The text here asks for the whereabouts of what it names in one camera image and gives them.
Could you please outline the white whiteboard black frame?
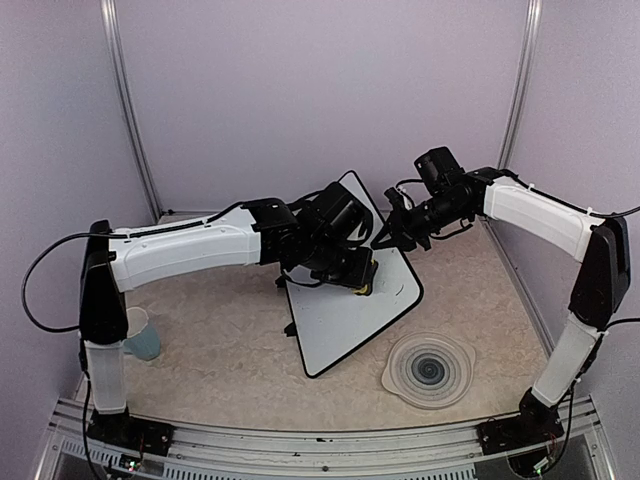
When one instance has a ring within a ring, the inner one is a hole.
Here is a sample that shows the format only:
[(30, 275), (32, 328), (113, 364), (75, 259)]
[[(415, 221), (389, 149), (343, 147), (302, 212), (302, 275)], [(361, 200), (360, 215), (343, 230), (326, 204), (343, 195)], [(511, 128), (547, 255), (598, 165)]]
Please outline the white whiteboard black frame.
[(317, 378), (416, 308), (424, 288), (404, 252), (377, 250), (372, 293), (324, 284), (315, 288), (297, 267), (285, 284), (304, 373)]

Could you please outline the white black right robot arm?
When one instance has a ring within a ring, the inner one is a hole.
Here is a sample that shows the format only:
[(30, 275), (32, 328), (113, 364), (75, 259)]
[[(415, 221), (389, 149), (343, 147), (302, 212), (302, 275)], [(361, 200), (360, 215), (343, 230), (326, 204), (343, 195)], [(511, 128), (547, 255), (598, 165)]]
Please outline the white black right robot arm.
[(558, 406), (597, 357), (608, 323), (631, 281), (627, 223), (621, 214), (599, 214), (542, 193), (507, 170), (417, 166), (430, 199), (408, 208), (395, 188), (385, 195), (392, 211), (372, 240), (374, 249), (429, 248), (440, 230), (476, 217), (519, 227), (568, 253), (580, 270), (569, 316), (549, 361), (523, 395), (519, 412), (486, 421), (477, 431), (484, 454), (523, 448), (568, 434)]

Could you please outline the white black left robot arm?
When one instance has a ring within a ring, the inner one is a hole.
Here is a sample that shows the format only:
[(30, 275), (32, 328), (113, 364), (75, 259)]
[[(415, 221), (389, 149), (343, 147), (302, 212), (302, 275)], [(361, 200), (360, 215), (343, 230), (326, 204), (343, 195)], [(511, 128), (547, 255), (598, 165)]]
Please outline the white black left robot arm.
[(349, 193), (327, 203), (320, 195), (290, 204), (238, 202), (161, 227), (113, 230), (108, 221), (94, 223), (81, 273), (79, 328), (102, 430), (121, 445), (140, 434), (125, 392), (127, 292), (207, 269), (277, 264), (283, 278), (306, 269), (311, 288), (334, 285), (367, 295), (378, 267), (365, 244), (372, 230), (370, 210)]

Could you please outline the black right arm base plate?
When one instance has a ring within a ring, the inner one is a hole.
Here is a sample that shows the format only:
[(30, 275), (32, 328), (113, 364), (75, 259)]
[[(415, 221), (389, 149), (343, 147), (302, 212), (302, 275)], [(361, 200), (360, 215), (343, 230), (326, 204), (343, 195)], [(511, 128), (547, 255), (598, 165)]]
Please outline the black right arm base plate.
[(503, 453), (560, 438), (565, 432), (559, 419), (530, 424), (521, 415), (490, 419), (476, 426), (484, 455)]

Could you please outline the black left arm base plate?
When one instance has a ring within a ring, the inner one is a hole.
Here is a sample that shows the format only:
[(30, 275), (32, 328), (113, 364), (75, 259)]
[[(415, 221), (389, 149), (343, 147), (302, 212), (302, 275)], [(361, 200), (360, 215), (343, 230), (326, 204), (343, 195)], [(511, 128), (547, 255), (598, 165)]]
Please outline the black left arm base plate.
[(91, 440), (143, 454), (166, 457), (171, 447), (174, 427), (163, 422), (129, 417), (122, 421), (94, 421), (87, 429)]

